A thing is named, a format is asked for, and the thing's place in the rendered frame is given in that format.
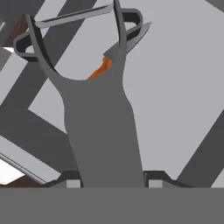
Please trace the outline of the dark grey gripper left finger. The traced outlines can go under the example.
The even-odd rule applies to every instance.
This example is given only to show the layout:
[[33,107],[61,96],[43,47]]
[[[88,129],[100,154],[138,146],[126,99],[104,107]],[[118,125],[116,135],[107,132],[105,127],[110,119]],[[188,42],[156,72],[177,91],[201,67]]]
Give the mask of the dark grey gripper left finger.
[[63,171],[57,179],[43,184],[43,187],[82,188],[83,183],[78,171]]

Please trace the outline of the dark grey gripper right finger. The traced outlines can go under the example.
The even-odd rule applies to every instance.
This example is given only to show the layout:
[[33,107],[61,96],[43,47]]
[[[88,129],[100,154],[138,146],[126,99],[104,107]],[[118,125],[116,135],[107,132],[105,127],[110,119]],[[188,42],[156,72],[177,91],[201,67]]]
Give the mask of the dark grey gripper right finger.
[[165,171],[144,171],[143,177],[148,188],[189,187],[189,185],[170,178]]

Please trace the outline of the grey Y-shaped peeler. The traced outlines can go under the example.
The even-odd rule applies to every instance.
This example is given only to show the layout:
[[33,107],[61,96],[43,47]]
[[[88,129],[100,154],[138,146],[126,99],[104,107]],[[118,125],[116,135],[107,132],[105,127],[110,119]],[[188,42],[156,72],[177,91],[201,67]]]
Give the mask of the grey Y-shaped peeler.
[[85,187],[145,187],[133,109],[123,89],[129,42],[143,25],[142,13],[114,0],[119,41],[106,52],[112,66],[86,80],[70,80],[53,67],[40,29],[26,17],[35,56],[64,104],[64,123]]

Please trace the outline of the grey metal bar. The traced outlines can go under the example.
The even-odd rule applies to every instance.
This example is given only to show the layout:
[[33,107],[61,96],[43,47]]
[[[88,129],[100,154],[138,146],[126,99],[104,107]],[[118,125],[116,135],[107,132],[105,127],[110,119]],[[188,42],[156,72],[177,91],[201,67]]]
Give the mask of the grey metal bar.
[[28,176],[29,178],[31,178],[32,180],[36,181],[37,183],[43,185],[46,183],[45,180],[43,180],[42,178],[38,177],[36,174],[34,174],[33,172],[29,171],[28,169],[24,168],[22,165],[18,164],[17,162],[15,162],[14,160],[12,160],[11,158],[5,156],[3,153],[0,152],[0,158],[7,163],[8,165],[11,165],[12,167],[16,168],[17,170],[19,170],[20,172],[22,172],[24,175]]

